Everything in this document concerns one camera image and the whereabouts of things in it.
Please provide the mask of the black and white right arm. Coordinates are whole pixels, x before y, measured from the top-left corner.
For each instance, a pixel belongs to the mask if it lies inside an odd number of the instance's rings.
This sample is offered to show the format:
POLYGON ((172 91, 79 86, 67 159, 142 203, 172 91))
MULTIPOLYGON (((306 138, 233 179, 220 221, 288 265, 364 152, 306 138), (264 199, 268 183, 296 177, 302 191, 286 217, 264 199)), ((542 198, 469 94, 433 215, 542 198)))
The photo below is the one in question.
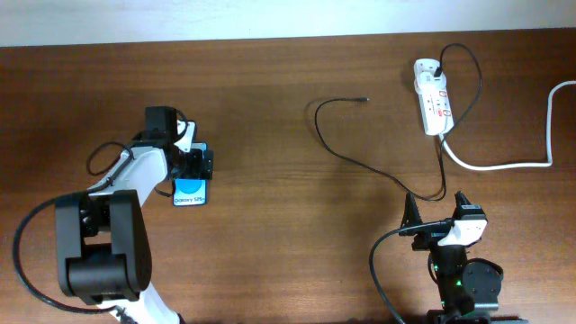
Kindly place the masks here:
POLYGON ((462 192, 455 194, 453 215, 424 222, 413 194, 405 199, 400 234, 412 237, 414 251, 427 251, 427 269, 435 282, 442 308, 429 310, 428 323, 525 323, 518 316, 497 316, 504 279, 501 266, 485 258, 469 258, 467 249, 482 240, 488 225, 479 204, 462 192))

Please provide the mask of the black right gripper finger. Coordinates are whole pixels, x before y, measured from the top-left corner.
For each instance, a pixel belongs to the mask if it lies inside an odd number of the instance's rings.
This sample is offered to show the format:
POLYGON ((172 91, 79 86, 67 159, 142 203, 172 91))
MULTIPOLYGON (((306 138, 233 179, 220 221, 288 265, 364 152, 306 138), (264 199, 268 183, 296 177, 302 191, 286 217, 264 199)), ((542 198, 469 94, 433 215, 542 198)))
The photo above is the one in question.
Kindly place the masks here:
POLYGON ((400 229, 415 230, 417 227, 423 225, 419 208, 416 204, 415 197, 412 193, 407 193, 405 196, 404 213, 400 222, 400 229))
POLYGON ((462 191, 455 195, 456 207, 454 218, 459 221, 480 220, 483 218, 483 209, 479 204, 472 204, 462 191))

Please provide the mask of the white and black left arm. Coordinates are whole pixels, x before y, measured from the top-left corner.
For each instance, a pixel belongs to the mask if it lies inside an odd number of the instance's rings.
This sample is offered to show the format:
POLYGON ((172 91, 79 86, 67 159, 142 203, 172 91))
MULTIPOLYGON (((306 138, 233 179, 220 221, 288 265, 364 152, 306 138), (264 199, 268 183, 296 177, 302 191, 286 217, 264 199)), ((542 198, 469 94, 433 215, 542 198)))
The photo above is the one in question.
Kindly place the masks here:
POLYGON ((213 153, 196 126, 170 106, 145 110, 145 128, 99 182, 55 204, 58 283, 92 311, 120 323, 181 323, 151 282, 152 255, 142 206, 163 182, 175 205, 204 204, 213 153))

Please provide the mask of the blue Samsung Galaxy smartphone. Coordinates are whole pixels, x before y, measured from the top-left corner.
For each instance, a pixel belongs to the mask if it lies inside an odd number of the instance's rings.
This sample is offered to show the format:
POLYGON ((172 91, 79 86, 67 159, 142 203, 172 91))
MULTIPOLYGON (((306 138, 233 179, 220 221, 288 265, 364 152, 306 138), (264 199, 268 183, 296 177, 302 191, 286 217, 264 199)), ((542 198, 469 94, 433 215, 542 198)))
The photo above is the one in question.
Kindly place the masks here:
MULTIPOLYGON (((193 143, 192 149, 208 149, 206 143, 193 143)), ((173 205, 176 207, 199 206, 208 202, 207 180, 176 179, 173 205)))

